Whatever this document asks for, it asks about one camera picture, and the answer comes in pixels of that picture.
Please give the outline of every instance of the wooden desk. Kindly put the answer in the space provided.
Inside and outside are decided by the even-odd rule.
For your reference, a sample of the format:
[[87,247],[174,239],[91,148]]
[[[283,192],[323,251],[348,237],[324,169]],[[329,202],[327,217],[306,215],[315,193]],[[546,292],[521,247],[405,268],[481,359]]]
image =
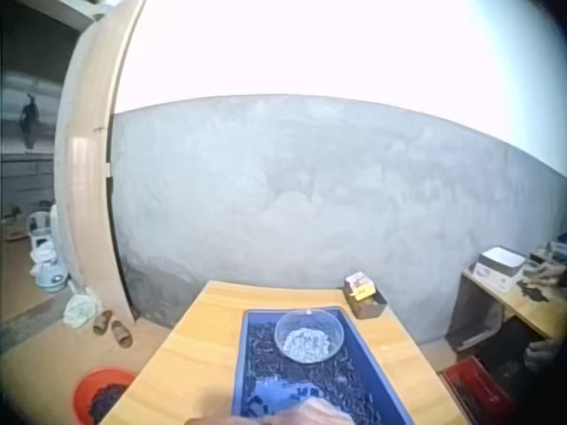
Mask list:
[[536,303],[528,297],[524,297],[522,290],[517,285],[508,292],[501,292],[493,288],[472,274],[469,269],[462,271],[462,275],[474,282],[482,290],[505,305],[517,315],[528,326],[540,335],[550,338],[560,336],[565,331],[565,319],[567,316],[567,301],[555,293],[551,288],[541,288],[542,293],[549,298],[549,302]]
[[[209,282],[104,425],[183,424],[189,418],[228,415],[244,311],[330,305],[350,314],[341,290]],[[416,424],[467,423],[390,308],[377,319],[351,319]]]

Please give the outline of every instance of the brown slipper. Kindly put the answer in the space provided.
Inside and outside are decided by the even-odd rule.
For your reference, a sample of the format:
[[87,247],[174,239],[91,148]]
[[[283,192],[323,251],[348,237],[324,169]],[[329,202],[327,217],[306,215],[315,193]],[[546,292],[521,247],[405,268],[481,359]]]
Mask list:
[[95,335],[104,335],[106,333],[111,317],[113,317],[113,311],[104,310],[95,318],[95,322],[92,325],[92,331]]
[[120,347],[128,348],[132,345],[133,340],[130,331],[126,329],[121,321],[113,321],[112,328],[114,338],[116,338]]

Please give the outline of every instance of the white pebble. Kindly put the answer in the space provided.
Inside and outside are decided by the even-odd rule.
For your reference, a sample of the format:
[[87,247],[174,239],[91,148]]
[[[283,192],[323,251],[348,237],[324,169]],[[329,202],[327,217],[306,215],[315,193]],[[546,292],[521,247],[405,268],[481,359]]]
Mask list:
[[290,332],[283,352],[302,363],[315,363],[329,355],[329,336],[319,329],[299,328]]

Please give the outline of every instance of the dark soil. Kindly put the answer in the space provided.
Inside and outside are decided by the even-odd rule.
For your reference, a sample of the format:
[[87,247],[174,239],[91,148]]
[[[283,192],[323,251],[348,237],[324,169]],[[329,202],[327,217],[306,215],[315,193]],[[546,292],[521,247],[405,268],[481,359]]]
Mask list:
[[372,395],[366,390],[353,366],[346,345],[325,361],[303,365],[285,357],[274,340],[275,325],[250,325],[246,342],[246,369],[242,414],[250,413],[256,381],[277,376],[288,383],[312,383],[323,392],[311,389],[309,396],[323,397],[348,413],[357,425],[378,425],[380,415]]
[[118,399],[124,394],[127,386],[119,383],[112,383],[97,391],[90,405],[89,415],[97,424],[103,421],[106,414],[116,404]]

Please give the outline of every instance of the orange bucket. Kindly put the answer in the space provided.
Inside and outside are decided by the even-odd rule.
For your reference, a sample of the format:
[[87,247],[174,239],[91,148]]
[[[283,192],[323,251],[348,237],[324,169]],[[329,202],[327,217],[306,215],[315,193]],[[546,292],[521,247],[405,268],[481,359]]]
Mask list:
[[133,372],[117,367],[105,367],[84,376],[75,387],[73,394],[73,411],[77,422],[81,425],[94,425],[89,409],[97,392],[113,383],[128,387],[134,378],[136,375]]

